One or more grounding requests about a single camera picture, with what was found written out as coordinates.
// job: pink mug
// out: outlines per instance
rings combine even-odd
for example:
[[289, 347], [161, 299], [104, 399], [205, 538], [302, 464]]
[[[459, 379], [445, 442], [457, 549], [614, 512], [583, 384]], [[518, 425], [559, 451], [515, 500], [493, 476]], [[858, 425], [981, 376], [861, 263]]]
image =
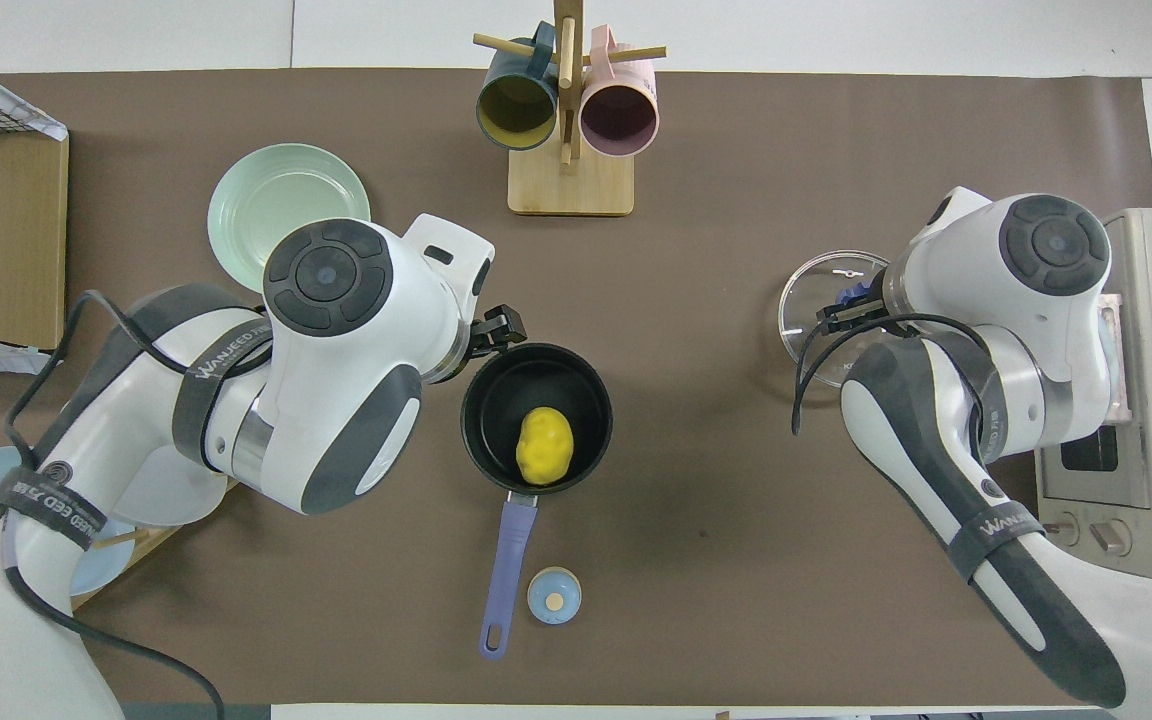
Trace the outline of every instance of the pink mug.
[[590, 35], [590, 67], [579, 99], [581, 137], [604, 156], [637, 156], [652, 145], [660, 126], [655, 68], [652, 60], [612, 63], [609, 53], [632, 46], [617, 45], [605, 24]]

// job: purple handle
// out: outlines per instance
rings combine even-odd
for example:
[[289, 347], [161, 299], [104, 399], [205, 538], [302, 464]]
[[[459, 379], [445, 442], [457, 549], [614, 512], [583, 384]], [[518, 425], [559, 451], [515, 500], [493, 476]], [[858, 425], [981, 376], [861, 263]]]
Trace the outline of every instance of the purple handle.
[[479, 635], [479, 653], [488, 660], [505, 657], [509, 623], [513, 621], [513, 602], [518, 597], [522, 553], [526, 552], [526, 538], [531, 537], [531, 525], [535, 522], [535, 506], [506, 501], [500, 510], [492, 588], [488, 588], [488, 608], [484, 612], [483, 634]]

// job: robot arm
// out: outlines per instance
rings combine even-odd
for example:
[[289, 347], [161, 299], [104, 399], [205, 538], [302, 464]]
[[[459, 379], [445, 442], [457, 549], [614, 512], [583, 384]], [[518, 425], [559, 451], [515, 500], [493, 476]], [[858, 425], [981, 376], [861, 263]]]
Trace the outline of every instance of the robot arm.
[[[977, 204], [920, 234], [888, 268], [895, 275], [884, 283], [887, 300], [970, 323], [986, 347], [950, 333], [869, 347], [842, 386], [842, 414], [861, 454], [899, 488], [961, 577], [1053, 682], [1116, 717], [1152, 717], [1152, 579], [1087, 564], [1053, 546], [982, 462], [1087, 434], [1108, 407], [1101, 343], [1084, 338], [1096, 327], [1087, 296], [1100, 291], [1107, 252], [1100, 273], [1079, 291], [1036, 290], [1043, 282], [1021, 282], [1001, 259], [1007, 282], [987, 291], [993, 281], [984, 275], [1000, 266], [984, 256], [991, 248], [996, 258], [1007, 252], [1006, 219], [1016, 206], [1024, 213], [1025, 200], [1030, 209], [1041, 204], [1059, 217], [1073, 213], [1078, 225], [1082, 209], [1032, 197], [1040, 200]], [[1087, 244], [1096, 245], [1094, 237]], [[946, 268], [961, 256], [975, 256], [976, 271], [960, 268], [967, 281], [955, 285]], [[1076, 263], [1055, 265], [1055, 272]], [[1049, 333], [1045, 323], [1053, 318], [1061, 319], [1063, 336]], [[1061, 373], [1068, 373], [1063, 382], [1053, 379]]]
[[[63, 478], [93, 514], [108, 515], [147, 456], [175, 447], [296, 511], [353, 501], [402, 452], [420, 384], [485, 353], [471, 323], [493, 252], [429, 215], [403, 237], [324, 220], [285, 238], [266, 264], [268, 319], [209, 286], [159, 293], [134, 309], [132, 321], [177, 367], [111, 333], [32, 448], [37, 473]], [[487, 346], [522, 338], [521, 324], [498, 325]], [[121, 717], [78, 635], [26, 607], [3, 573], [68, 614], [83, 548], [15, 510], [3, 528], [0, 717]]]

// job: mug rack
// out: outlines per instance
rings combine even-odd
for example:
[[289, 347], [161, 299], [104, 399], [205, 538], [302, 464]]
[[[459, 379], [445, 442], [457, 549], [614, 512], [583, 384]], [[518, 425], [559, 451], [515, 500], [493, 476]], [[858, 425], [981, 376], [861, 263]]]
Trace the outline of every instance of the mug rack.
[[[584, 0], [554, 0], [558, 30], [558, 127], [540, 146], [509, 151], [509, 210], [521, 215], [622, 217], [634, 210], [634, 158], [612, 158], [588, 150], [576, 111], [584, 90], [582, 53]], [[531, 56], [532, 47], [475, 33], [473, 44]], [[666, 56], [664, 46], [612, 53], [612, 63]]]

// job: yellow potato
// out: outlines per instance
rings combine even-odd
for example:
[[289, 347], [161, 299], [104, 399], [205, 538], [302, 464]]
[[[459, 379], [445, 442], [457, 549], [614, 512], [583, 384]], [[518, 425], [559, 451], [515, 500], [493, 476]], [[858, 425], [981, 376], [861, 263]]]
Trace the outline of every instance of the yellow potato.
[[575, 450], [571, 424], [553, 407], [536, 407], [522, 419], [515, 458], [522, 479], [532, 486], [548, 486], [567, 475]]

